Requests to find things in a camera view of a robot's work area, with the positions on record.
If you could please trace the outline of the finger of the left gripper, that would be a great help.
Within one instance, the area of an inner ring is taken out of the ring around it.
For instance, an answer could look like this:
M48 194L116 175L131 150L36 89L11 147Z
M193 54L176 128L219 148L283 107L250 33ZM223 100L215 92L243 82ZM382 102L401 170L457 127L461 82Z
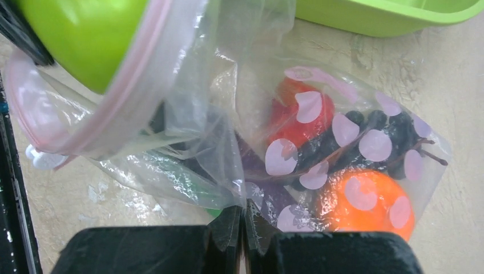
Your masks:
M1 34L27 54L36 65L55 65L53 56L45 48L14 1L1 0Z

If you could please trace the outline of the green fake apple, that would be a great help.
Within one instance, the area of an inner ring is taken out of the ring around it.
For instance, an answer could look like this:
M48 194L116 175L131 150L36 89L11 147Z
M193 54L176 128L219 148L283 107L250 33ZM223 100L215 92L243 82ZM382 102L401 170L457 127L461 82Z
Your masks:
M124 59L147 1L14 1L45 48L89 90L103 94Z

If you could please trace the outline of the purple fake eggplant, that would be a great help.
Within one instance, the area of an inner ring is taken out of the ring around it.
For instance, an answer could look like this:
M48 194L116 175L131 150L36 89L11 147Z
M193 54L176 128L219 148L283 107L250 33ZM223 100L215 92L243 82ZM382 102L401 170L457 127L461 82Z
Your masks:
M241 205L243 198L255 202L263 218L281 231L298 231L304 210L286 186L292 176L270 175L265 162L238 132L212 131L185 144L190 157L184 160L191 171L205 181L201 206L221 211Z

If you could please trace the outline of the lime green plastic tray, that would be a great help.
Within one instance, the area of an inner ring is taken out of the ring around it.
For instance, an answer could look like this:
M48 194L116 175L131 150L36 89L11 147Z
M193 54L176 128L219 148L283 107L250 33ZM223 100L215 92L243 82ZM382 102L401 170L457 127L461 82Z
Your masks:
M483 1L297 1L295 17L370 37L450 26L483 11Z

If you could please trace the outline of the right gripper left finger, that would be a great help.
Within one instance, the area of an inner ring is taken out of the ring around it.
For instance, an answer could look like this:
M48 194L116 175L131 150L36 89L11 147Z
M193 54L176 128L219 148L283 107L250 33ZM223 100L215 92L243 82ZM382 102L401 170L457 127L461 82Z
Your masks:
M53 273L237 273L242 209L207 225L96 227L76 233Z

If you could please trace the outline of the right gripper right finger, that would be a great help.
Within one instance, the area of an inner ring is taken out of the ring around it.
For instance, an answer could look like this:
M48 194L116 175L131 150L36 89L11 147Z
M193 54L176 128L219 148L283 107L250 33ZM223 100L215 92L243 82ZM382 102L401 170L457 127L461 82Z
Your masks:
M252 200L244 216L248 273L423 273L408 243L389 232L281 232Z

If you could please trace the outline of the clear zip top bag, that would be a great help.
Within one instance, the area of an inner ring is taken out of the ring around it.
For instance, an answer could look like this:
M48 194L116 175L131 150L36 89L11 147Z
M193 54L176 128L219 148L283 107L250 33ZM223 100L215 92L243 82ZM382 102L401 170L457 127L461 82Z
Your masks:
M92 160L154 197L251 199L284 232L404 239L450 146L338 69L285 52L294 1L2 1L6 99L33 165Z

